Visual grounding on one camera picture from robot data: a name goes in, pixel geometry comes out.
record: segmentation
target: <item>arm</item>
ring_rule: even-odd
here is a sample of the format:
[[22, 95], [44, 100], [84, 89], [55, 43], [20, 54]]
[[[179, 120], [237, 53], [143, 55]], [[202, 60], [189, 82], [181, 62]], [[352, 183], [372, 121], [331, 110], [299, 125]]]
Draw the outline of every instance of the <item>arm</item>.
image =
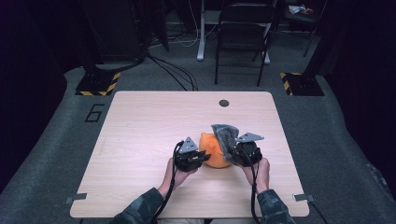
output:
[[[124, 223], [151, 223], [152, 218], [157, 212], [158, 208], [163, 204], [163, 199], [169, 191], [172, 180], [173, 160], [169, 159], [166, 166], [163, 182], [160, 187], [152, 188], [140, 197], [135, 199], [128, 205], [121, 213], [117, 214], [110, 224], [124, 224]], [[175, 176], [174, 190], [180, 186], [189, 175], [192, 175], [197, 170], [188, 173], [177, 171]]]
[[[280, 200], [273, 189], [269, 189], [270, 182], [270, 163], [266, 158], [262, 158], [259, 164], [253, 165], [256, 171], [259, 168], [256, 179], [257, 199], [262, 210], [262, 223], [292, 223], [293, 218], [289, 215], [288, 207]], [[253, 174], [250, 167], [242, 167], [247, 181], [253, 184]]]

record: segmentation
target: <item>camouflage sleeve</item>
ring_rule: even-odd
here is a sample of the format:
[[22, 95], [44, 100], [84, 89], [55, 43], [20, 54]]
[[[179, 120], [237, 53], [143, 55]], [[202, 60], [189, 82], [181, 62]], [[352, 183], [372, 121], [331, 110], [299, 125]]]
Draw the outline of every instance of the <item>camouflage sleeve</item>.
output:
[[288, 207], [280, 200], [273, 189], [268, 189], [257, 195], [257, 199], [262, 210], [262, 223], [288, 223], [295, 224], [289, 215]]
[[163, 203], [163, 196], [152, 188], [135, 199], [121, 213], [114, 216], [110, 224], [147, 223], [151, 222], [158, 208]]

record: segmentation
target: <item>person's left hand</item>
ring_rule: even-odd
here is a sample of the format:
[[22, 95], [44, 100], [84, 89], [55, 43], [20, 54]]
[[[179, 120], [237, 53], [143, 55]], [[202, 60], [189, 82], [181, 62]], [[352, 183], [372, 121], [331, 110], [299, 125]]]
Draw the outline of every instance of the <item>person's left hand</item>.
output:
[[[168, 164], [166, 166], [166, 172], [165, 172], [165, 176], [163, 177], [163, 183], [160, 185], [160, 187], [158, 188], [158, 191], [161, 193], [161, 195], [163, 196], [163, 198], [165, 198], [166, 194], [169, 191], [169, 187], [171, 184], [171, 180], [172, 180], [172, 167], [173, 167], [173, 160], [172, 158], [169, 159]], [[176, 171], [176, 176], [175, 176], [175, 185], [173, 190], [175, 190], [178, 186], [180, 186], [189, 175], [194, 174], [195, 172], [197, 172], [198, 169], [189, 171], [189, 172], [182, 172], [180, 170]]]

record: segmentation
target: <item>yellow and black striped tape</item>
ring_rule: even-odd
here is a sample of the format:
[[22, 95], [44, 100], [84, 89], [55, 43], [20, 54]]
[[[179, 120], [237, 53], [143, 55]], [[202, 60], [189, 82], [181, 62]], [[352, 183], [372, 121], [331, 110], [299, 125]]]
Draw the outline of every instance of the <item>yellow and black striped tape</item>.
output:
[[76, 95], [86, 95], [86, 96], [93, 96], [93, 95], [110, 95], [113, 92], [114, 88], [116, 88], [117, 81], [119, 80], [120, 73], [114, 75], [111, 83], [106, 91], [76, 91]]
[[292, 96], [293, 92], [291, 91], [290, 84], [288, 82], [288, 79], [286, 78], [286, 76], [290, 75], [300, 76], [301, 73], [280, 73], [280, 77], [282, 78], [283, 87], [285, 88], [286, 94]]

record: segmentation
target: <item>tabletop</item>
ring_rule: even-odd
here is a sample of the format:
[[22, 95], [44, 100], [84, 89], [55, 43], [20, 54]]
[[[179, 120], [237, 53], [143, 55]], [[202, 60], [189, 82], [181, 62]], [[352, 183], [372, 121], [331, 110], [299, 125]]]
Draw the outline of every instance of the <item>tabletop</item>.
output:
[[[291, 216], [308, 215], [307, 203], [292, 199], [304, 191], [274, 99], [264, 91], [118, 91], [78, 189], [86, 199], [74, 201], [70, 215], [114, 217], [161, 185], [176, 143], [190, 137], [198, 145], [201, 133], [213, 133], [212, 124], [263, 136], [256, 143], [271, 163], [270, 188]], [[250, 194], [239, 167], [203, 164], [172, 193], [159, 218], [251, 217]]]

